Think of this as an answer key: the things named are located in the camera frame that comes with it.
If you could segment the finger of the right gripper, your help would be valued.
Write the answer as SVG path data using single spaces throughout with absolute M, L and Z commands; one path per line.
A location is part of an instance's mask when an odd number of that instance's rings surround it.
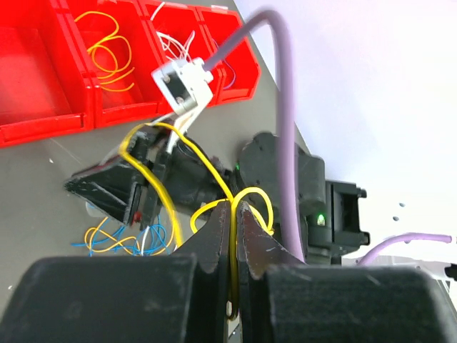
M 73 174 L 66 191 L 85 199 L 99 211 L 130 225 L 138 209 L 143 177 L 124 160 L 108 160 Z

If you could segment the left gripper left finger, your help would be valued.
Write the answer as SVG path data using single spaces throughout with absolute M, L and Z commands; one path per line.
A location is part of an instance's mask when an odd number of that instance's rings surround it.
M 230 207 L 174 253 L 49 257 L 22 276 L 3 342 L 225 342 Z

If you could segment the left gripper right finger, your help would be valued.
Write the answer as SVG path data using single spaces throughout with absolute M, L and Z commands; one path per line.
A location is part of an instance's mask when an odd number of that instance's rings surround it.
M 454 342 L 456 313 L 425 272 L 311 266 L 236 214 L 244 342 Z

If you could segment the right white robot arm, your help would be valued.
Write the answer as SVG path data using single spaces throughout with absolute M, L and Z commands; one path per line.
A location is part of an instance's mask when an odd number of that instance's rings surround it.
M 168 148 L 168 137 L 162 127 L 145 127 L 132 136 L 128 152 L 162 183 L 177 212 L 206 218 L 211 202 L 258 187 L 268 201 L 260 194 L 248 194 L 246 201 L 263 218 L 272 219 L 273 235 L 281 238 L 276 135 L 257 133 L 241 148 L 232 169 L 208 158 L 192 139 L 180 139 Z M 64 188 L 106 216 L 126 225 L 139 223 L 142 229 L 158 222 L 162 208 L 147 178 L 118 154 L 73 174 Z M 308 262 L 327 262 L 370 243 L 359 220 L 358 201 L 365 196 L 355 184 L 327 180 L 323 159 L 298 151 L 298 214 Z

